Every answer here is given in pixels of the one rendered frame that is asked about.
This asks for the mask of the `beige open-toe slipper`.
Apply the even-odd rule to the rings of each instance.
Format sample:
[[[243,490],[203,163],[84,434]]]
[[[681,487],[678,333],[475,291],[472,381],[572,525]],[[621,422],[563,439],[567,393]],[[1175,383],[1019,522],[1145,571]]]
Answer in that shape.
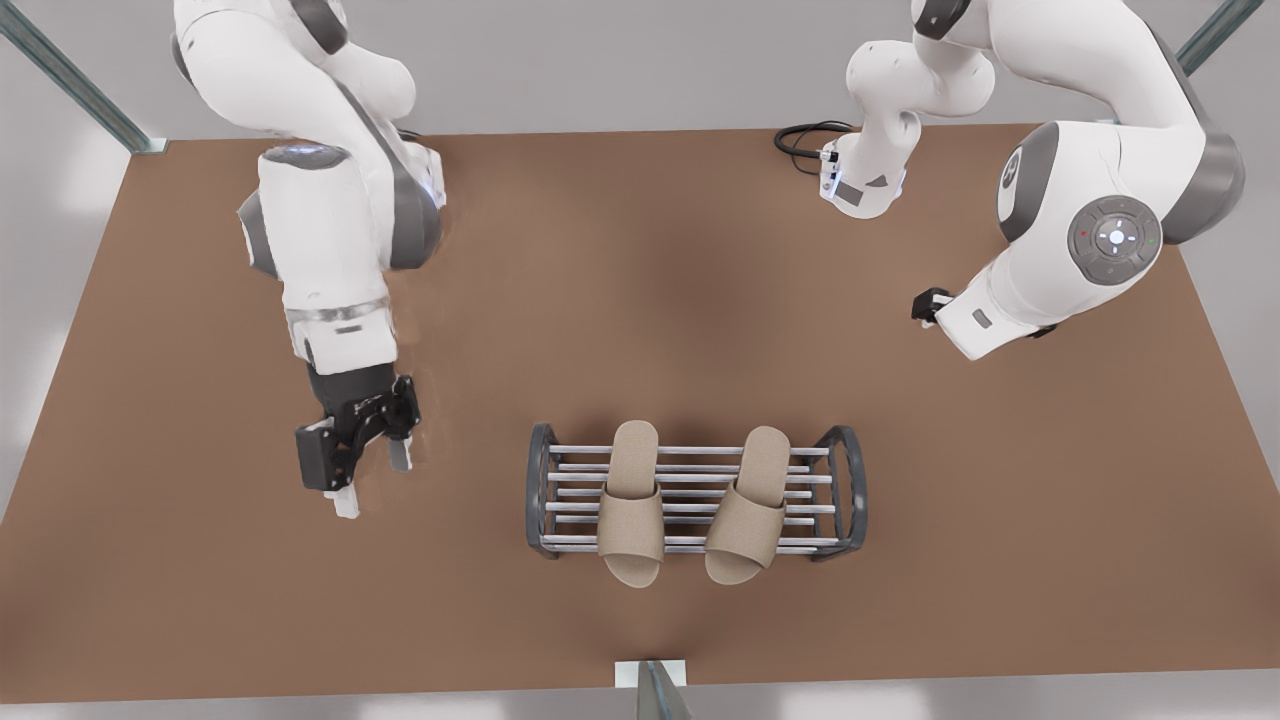
[[[614,433],[602,488],[596,553],[614,578],[632,588],[649,587],[664,561],[658,454],[659,438],[653,424],[623,423]]]
[[[785,525],[790,450],[776,428],[758,427],[748,436],[739,474],[707,534],[705,570],[713,582],[739,585],[772,564]]]

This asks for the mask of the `silver frame post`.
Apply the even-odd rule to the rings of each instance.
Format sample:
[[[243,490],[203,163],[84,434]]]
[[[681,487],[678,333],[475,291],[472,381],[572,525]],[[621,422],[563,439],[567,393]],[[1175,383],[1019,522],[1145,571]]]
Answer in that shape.
[[[692,720],[692,714],[662,661],[637,665],[636,720]]]
[[[1198,70],[1266,0],[1222,0],[1208,19],[1181,45],[1178,64],[1185,76]]]
[[[145,133],[12,0],[0,0],[0,35],[128,151]]]

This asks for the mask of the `grey metal shoe rack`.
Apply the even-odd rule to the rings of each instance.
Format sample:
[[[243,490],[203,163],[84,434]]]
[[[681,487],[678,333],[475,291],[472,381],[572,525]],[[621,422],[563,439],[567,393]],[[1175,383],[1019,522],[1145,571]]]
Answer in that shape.
[[[595,553],[609,445],[564,445],[552,424],[532,428],[525,479],[525,538],[544,559]],[[700,553],[740,447],[662,446],[655,465],[667,553]],[[860,550],[869,529],[867,469],[855,430],[831,427],[788,456],[783,530],[777,551],[813,562]]]

